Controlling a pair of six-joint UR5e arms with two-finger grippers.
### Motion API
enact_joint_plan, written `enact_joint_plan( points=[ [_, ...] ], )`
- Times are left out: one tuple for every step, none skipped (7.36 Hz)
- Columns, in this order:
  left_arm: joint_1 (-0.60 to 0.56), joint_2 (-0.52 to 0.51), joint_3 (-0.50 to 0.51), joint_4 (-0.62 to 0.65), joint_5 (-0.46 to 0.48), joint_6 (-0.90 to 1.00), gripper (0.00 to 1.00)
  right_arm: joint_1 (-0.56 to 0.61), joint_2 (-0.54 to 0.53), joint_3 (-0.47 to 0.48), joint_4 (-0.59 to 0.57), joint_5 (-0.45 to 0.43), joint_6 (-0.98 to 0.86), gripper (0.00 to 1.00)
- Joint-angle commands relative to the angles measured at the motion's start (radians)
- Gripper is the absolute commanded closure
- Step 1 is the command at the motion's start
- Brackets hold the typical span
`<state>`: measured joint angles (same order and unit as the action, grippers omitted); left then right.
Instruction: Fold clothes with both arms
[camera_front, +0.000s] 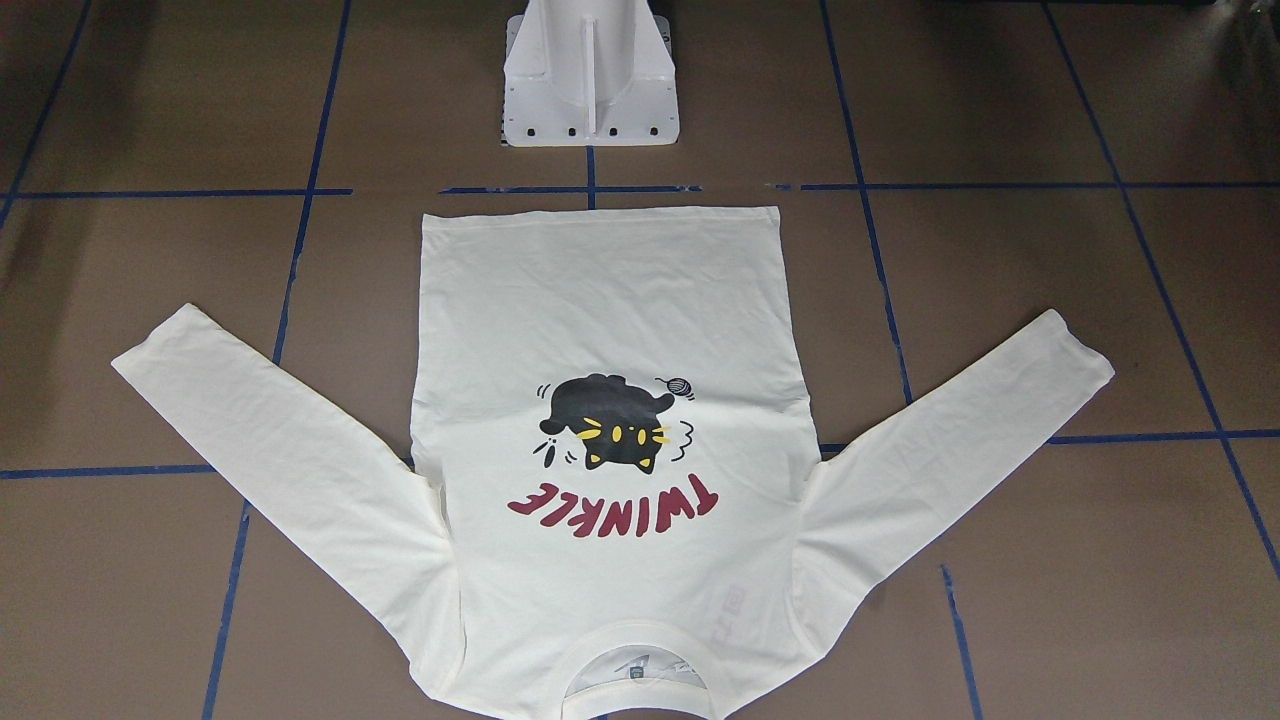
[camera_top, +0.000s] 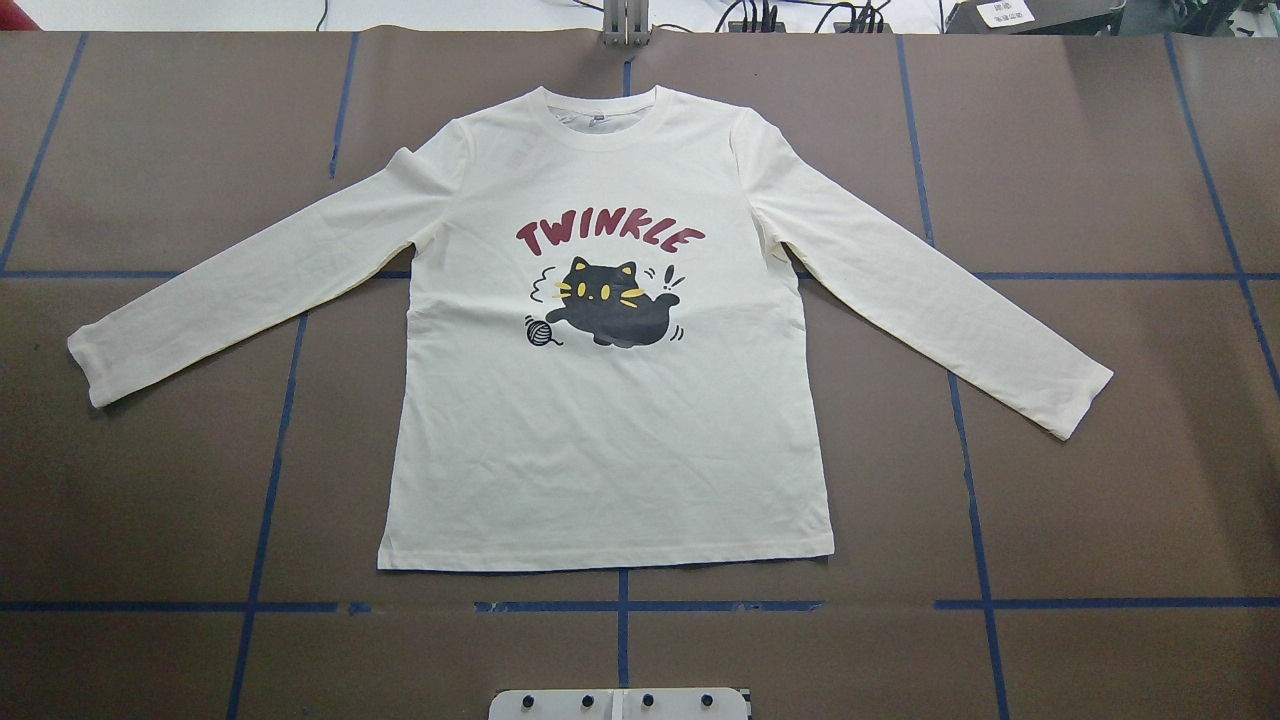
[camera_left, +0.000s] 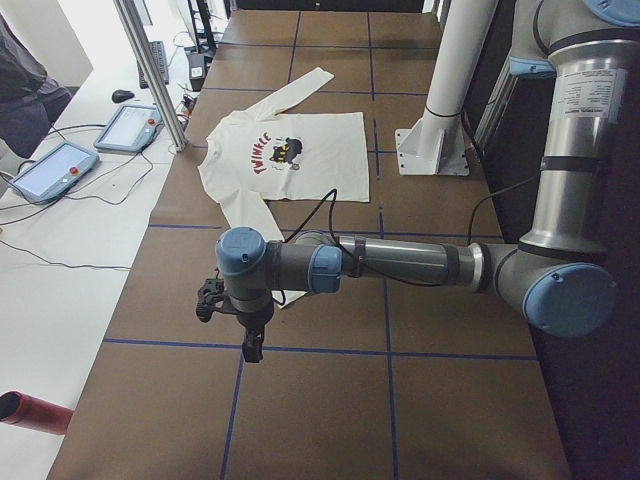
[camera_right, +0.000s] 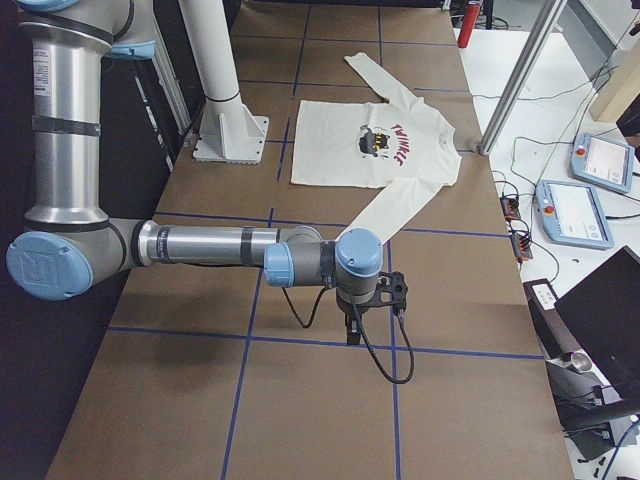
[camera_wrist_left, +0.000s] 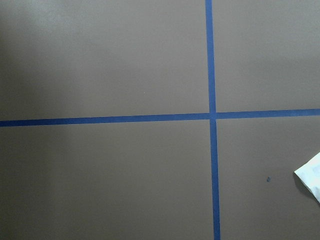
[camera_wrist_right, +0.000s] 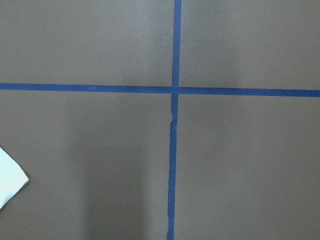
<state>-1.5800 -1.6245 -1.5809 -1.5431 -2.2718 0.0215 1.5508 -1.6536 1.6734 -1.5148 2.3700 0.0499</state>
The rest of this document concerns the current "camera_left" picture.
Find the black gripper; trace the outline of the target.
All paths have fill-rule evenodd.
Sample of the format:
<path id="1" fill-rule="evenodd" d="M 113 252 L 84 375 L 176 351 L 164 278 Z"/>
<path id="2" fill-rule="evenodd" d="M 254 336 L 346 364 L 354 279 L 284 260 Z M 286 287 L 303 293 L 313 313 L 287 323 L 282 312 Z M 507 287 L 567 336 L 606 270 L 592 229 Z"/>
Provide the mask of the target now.
<path id="1" fill-rule="evenodd" d="M 241 312 L 236 315 L 238 322 L 244 327 L 242 354 L 247 363 L 260 363 L 263 360 L 263 342 L 267 323 L 274 315 L 274 304 L 269 302 L 260 310 Z"/>

